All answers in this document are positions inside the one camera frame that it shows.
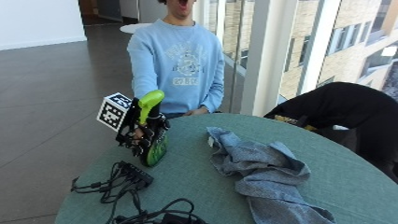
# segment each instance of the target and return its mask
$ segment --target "white wall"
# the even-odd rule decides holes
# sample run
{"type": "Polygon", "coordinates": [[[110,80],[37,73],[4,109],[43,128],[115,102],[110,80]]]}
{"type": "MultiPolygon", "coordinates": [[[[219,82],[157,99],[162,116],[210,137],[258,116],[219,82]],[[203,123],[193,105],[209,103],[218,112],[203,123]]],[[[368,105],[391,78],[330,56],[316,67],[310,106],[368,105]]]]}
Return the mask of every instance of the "white wall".
{"type": "Polygon", "coordinates": [[[151,23],[166,15],[166,6],[155,0],[139,0],[139,23],[151,23]]]}
{"type": "Polygon", "coordinates": [[[85,40],[77,0],[0,0],[0,50],[85,40]]]}
{"type": "Polygon", "coordinates": [[[121,0],[122,17],[138,18],[137,1],[138,0],[121,0]]]}

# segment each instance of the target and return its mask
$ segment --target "white column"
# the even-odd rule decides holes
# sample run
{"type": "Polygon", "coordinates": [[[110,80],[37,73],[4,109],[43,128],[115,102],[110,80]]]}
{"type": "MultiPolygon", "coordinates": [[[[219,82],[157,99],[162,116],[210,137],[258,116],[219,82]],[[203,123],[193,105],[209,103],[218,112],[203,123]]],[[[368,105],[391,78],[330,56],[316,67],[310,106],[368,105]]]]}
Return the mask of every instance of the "white column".
{"type": "Polygon", "coordinates": [[[209,24],[209,6],[210,0],[199,0],[193,6],[193,20],[202,26],[209,24]]]}
{"type": "Polygon", "coordinates": [[[240,114],[262,117],[275,106],[296,4],[255,1],[240,114]]]}
{"type": "Polygon", "coordinates": [[[223,42],[223,23],[224,23],[224,3],[226,0],[218,0],[215,35],[218,37],[220,45],[223,44],[222,42],[223,42]]]}
{"type": "Polygon", "coordinates": [[[315,88],[340,1],[342,0],[319,0],[296,95],[315,88]]]}

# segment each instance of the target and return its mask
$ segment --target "round table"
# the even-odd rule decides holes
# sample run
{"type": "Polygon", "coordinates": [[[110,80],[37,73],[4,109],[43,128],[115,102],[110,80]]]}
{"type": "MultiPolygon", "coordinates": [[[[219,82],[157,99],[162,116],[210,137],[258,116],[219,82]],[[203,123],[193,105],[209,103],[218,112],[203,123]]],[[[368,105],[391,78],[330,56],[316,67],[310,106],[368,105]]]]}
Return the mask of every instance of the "round table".
{"type": "Polygon", "coordinates": [[[135,33],[135,30],[138,28],[142,28],[147,25],[150,25],[151,23],[137,23],[137,24],[129,24],[129,25],[125,25],[121,27],[121,31],[127,33],[127,34],[134,34],[135,33]]]}
{"type": "MultiPolygon", "coordinates": [[[[396,184],[351,151],[315,133],[275,120],[236,114],[182,117],[170,119],[170,125],[167,152],[155,167],[142,167],[126,148],[113,147],[87,166],[77,184],[105,181],[111,164],[127,161],[154,177],[151,185],[139,191],[147,212],[186,198],[195,205],[194,214],[207,223],[254,223],[244,197],[234,190],[240,177],[222,176],[209,161],[215,150],[207,144],[206,127],[219,127],[240,140],[286,145],[311,170],[310,179],[298,186],[299,194],[307,203],[331,212],[336,223],[396,223],[396,184]]],[[[55,223],[105,223],[111,204],[99,204],[99,198],[99,193],[70,192],[55,223]]],[[[137,215],[129,196],[118,202],[117,215],[137,215]]]]}

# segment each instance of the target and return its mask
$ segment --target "blue cloth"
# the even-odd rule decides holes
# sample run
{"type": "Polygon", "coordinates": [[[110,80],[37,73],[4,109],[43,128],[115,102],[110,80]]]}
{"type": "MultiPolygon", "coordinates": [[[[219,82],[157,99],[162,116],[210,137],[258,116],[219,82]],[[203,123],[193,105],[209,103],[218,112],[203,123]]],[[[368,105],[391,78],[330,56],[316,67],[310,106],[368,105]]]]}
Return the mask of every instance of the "blue cloth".
{"type": "Polygon", "coordinates": [[[247,196],[256,224],[334,223],[331,213],[307,204],[296,185],[310,177],[307,165],[279,142],[240,141],[234,133],[207,127],[218,151],[211,163],[222,175],[240,174],[235,191],[247,196]]]}
{"type": "Polygon", "coordinates": [[[131,35],[126,50],[134,97],[163,91],[162,114],[202,105],[212,113],[223,97],[223,54],[214,34],[197,23],[175,26],[157,20],[131,35]]]}

